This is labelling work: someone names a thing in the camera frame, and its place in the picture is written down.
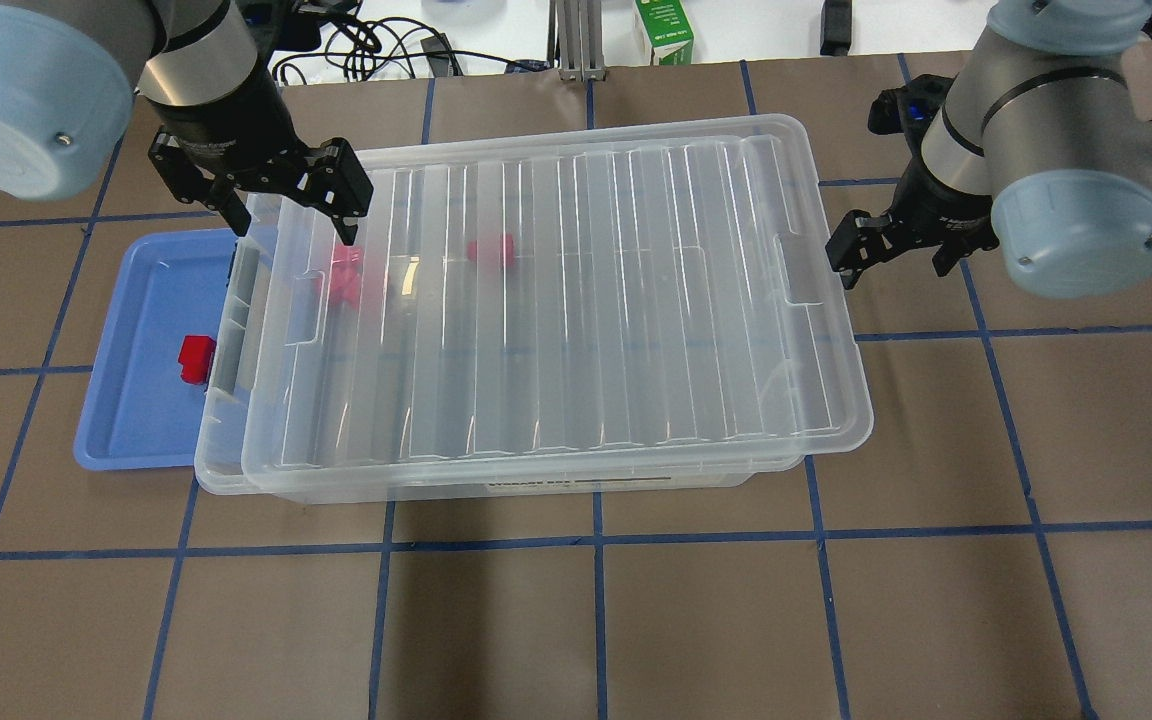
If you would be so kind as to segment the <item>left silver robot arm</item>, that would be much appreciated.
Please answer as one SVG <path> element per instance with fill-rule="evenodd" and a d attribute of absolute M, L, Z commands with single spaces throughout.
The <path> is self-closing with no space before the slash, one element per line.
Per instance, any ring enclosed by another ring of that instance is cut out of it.
<path fill-rule="evenodd" d="M 160 120 L 147 160 L 175 200 L 242 236 L 242 195 L 276 195 L 355 243 L 372 183 L 348 141 L 298 136 L 238 3 L 0 1 L 0 192 L 86 190 L 137 97 Z"/>

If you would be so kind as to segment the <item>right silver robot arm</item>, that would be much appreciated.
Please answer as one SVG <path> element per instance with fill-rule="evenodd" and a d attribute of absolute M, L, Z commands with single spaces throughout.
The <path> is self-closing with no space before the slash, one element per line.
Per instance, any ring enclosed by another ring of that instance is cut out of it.
<path fill-rule="evenodd" d="M 846 288 L 933 250 L 946 275 L 1000 250 L 1024 291 L 1083 300 L 1152 275 L 1152 120 L 1137 118 L 1126 50 L 1152 1 L 998 1 L 955 77 L 923 74 L 870 105 L 873 135 L 910 161 L 881 214 L 854 209 L 827 243 Z"/>

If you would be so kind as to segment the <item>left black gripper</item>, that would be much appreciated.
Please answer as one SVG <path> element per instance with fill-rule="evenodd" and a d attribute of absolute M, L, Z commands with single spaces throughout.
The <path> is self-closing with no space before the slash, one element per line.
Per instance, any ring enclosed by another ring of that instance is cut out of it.
<path fill-rule="evenodd" d="M 175 200 L 217 211 L 247 237 L 252 217 L 238 192 L 273 194 L 329 217 L 340 242 L 355 245 L 374 185 L 344 138 L 302 141 L 268 70 L 255 67 L 210 103 L 147 105 L 161 122 L 147 160 Z"/>

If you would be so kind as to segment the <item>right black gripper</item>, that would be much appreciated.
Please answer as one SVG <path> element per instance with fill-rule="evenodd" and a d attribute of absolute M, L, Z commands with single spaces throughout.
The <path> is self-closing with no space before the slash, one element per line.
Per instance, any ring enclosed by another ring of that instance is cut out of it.
<path fill-rule="evenodd" d="M 877 217 L 852 209 L 831 233 L 827 258 L 846 291 L 858 286 L 865 270 L 909 251 L 934 249 L 934 273 L 945 278 L 973 252 L 996 250 L 991 196 L 947 182 L 923 156 L 925 142 L 935 138 L 934 124 L 942 122 L 948 91 L 948 86 L 887 88 L 870 104 L 867 131 L 901 135 L 910 161 L 888 209 Z"/>

